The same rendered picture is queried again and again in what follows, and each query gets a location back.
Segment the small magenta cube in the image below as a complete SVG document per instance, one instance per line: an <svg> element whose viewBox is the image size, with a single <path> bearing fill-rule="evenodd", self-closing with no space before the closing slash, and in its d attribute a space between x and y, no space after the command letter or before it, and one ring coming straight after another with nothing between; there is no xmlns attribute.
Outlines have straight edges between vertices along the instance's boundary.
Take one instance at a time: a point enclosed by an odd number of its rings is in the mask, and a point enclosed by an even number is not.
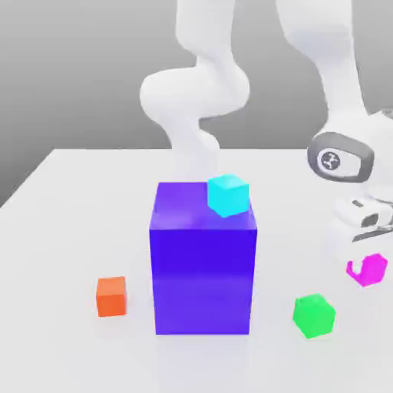
<svg viewBox="0 0 393 393"><path fill-rule="evenodd" d="M362 267L359 273L353 270L353 262L347 263L346 272L352 277L360 286L366 287L380 283L384 276L388 265L388 260L381 254L376 253L366 256L362 260Z"/></svg>

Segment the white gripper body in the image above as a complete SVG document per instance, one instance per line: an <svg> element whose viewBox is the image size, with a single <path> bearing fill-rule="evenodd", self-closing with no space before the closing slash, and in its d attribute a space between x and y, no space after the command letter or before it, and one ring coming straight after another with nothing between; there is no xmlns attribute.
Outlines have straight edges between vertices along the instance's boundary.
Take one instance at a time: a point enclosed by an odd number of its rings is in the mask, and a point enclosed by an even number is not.
<svg viewBox="0 0 393 393"><path fill-rule="evenodd" d="M382 254L393 243L393 229L366 229L361 231L345 223L330 223L325 235L329 256L341 263Z"/></svg>

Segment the small orange cube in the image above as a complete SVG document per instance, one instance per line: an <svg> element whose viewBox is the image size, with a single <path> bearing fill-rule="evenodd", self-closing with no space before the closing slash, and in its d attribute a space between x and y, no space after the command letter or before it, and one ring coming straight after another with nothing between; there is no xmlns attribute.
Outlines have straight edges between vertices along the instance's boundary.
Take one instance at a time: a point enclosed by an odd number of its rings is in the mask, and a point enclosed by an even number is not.
<svg viewBox="0 0 393 393"><path fill-rule="evenodd" d="M99 278L96 304L98 316L101 318L125 315L127 312L125 277Z"/></svg>

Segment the small green cube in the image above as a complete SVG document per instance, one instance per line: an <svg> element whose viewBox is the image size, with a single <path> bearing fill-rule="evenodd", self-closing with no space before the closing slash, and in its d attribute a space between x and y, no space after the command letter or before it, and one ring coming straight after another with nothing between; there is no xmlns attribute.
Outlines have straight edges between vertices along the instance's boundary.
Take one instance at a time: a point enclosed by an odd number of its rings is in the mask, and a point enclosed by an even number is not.
<svg viewBox="0 0 393 393"><path fill-rule="evenodd" d="M306 338L312 339L333 330L335 314L327 300L316 293L295 300L292 320Z"/></svg>

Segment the small cyan cube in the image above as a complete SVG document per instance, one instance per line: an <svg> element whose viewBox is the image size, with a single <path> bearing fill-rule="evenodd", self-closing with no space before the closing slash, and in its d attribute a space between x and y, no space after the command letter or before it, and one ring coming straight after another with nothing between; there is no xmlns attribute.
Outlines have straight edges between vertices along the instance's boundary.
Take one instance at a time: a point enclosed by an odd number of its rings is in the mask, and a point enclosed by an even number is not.
<svg viewBox="0 0 393 393"><path fill-rule="evenodd" d="M234 174L207 181L207 205L222 218L249 210L249 184Z"/></svg>

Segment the large purple box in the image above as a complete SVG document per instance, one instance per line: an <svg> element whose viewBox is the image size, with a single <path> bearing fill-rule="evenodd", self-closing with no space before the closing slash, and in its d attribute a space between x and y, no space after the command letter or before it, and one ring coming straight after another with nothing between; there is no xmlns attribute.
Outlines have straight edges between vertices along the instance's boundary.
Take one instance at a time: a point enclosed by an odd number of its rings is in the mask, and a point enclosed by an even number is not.
<svg viewBox="0 0 393 393"><path fill-rule="evenodd" d="M160 182L150 228L158 335L249 333L257 225L252 210L222 218L205 183Z"/></svg>

